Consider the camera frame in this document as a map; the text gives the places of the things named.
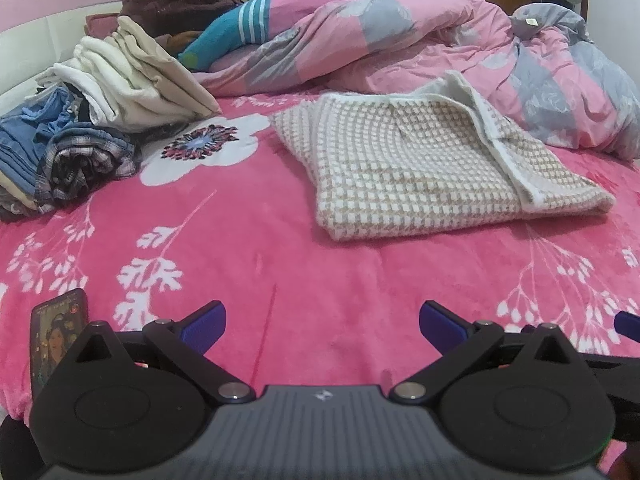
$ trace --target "phone screen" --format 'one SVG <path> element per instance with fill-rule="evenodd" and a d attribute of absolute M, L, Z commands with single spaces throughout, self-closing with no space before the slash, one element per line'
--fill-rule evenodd
<path fill-rule="evenodd" d="M 59 362 L 88 322 L 81 288 L 41 303 L 31 313 L 31 393 L 41 392 Z"/>

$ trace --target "metal pivot screw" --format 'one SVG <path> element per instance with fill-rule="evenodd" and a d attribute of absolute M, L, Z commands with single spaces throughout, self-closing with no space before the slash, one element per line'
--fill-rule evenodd
<path fill-rule="evenodd" d="M 421 399 L 427 394 L 427 388 L 418 383 L 400 383 L 394 391 L 398 397 L 407 400 Z"/>
<path fill-rule="evenodd" d="M 225 383 L 218 388 L 218 393 L 225 399 L 244 399 L 251 393 L 251 388 L 244 383 Z"/>

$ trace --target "folded beige cloth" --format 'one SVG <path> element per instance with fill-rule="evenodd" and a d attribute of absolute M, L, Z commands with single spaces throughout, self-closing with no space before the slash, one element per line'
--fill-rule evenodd
<path fill-rule="evenodd" d="M 411 95 L 324 94 L 272 124 L 335 240 L 607 212 L 614 197 L 500 115 L 462 74 Z"/>
<path fill-rule="evenodd" d="M 127 133 L 219 115 L 213 95 L 128 16 L 105 40 L 85 37 L 65 65 L 38 80 L 75 85 L 87 97 L 96 126 Z"/>

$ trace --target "folded clothes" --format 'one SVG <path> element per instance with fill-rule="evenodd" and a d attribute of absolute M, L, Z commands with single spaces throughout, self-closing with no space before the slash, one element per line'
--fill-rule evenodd
<path fill-rule="evenodd" d="M 5 220 L 10 216 L 15 216 L 16 219 L 22 218 L 33 214 L 34 211 L 25 206 L 4 187 L 0 186 L 0 213 L 2 213 L 0 220 Z"/>
<path fill-rule="evenodd" d="M 35 173 L 47 143 L 75 120 L 76 96 L 64 85 L 47 89 L 0 118 L 0 171 L 27 196 L 35 192 Z"/>
<path fill-rule="evenodd" d="M 2 171 L 0 171 L 0 187 L 4 188 L 16 200 L 32 211 L 37 211 L 38 206 L 33 201 L 33 197 L 26 196 Z"/>
<path fill-rule="evenodd" d="M 95 126 L 127 133 L 220 113 L 213 95 L 139 25 L 127 16 L 118 24 L 104 41 L 82 38 L 74 57 L 55 63 L 38 84 L 73 84 L 87 99 Z"/>
<path fill-rule="evenodd" d="M 108 180 L 133 176 L 140 169 L 140 150 L 127 136 L 73 123 L 52 139 L 36 175 L 35 199 L 54 209 L 82 198 Z"/>

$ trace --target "pink bedsheet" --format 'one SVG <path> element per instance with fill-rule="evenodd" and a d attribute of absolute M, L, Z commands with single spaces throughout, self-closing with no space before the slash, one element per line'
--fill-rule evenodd
<path fill-rule="evenodd" d="M 388 388 L 438 356 L 418 330 L 426 299 L 510 330 L 557 322 L 580 350 L 640 355 L 612 327 L 640 302 L 634 167 L 556 150 L 616 195 L 605 218 L 336 243 L 315 224 L 314 190 L 267 119 L 302 97 L 222 99 L 226 118 L 150 146 L 137 177 L 73 210 L 0 226 L 0 405 L 28 414 L 30 311 L 75 286 L 92 319 L 120 330 L 222 300 L 228 329 L 207 356 L 259 392 Z M 185 145 L 203 158 L 181 158 Z"/>

